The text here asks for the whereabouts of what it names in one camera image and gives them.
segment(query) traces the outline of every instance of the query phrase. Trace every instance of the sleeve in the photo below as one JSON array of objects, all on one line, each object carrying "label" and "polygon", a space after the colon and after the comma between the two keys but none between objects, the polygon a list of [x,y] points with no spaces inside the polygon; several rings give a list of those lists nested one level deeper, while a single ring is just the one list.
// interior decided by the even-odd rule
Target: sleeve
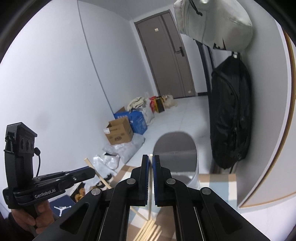
[{"label": "sleeve", "polygon": [[14,220],[12,214],[8,218],[0,220],[0,236],[4,237],[5,241],[32,241],[34,236],[23,230]]}]

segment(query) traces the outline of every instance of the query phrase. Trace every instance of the ceiling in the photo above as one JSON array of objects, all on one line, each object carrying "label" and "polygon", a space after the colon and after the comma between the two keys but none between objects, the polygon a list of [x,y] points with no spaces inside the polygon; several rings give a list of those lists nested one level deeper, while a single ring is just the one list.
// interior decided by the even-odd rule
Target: ceiling
[{"label": "ceiling", "polygon": [[80,0],[112,11],[127,20],[173,4],[175,0]]}]

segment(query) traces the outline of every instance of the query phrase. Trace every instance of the human hand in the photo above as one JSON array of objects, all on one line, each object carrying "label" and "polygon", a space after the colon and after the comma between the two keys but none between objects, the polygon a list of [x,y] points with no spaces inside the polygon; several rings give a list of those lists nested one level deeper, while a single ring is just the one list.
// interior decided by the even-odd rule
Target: human hand
[{"label": "human hand", "polygon": [[30,214],[23,209],[12,209],[11,213],[15,222],[24,230],[30,231],[30,226],[37,226],[36,233],[40,234],[50,224],[54,222],[52,210],[50,209],[49,202],[43,201],[37,207],[39,216],[34,219]]}]

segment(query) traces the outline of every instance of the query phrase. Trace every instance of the backpack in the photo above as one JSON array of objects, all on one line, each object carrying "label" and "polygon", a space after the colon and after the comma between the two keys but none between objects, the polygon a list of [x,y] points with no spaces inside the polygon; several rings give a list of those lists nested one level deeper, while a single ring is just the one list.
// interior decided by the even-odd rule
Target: backpack
[{"label": "backpack", "polygon": [[251,78],[240,54],[213,70],[209,99],[213,159],[231,168],[247,155],[252,125]]}]

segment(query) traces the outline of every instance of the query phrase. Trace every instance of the jumpman logo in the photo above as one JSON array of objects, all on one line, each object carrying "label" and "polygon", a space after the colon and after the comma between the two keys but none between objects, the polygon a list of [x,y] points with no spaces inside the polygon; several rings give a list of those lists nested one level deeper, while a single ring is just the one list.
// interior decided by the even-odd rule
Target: jumpman logo
[{"label": "jumpman logo", "polygon": [[68,206],[68,207],[56,207],[54,206],[54,208],[58,209],[59,210],[59,216],[62,215],[62,212],[67,209],[67,208],[71,208],[72,206]]}]

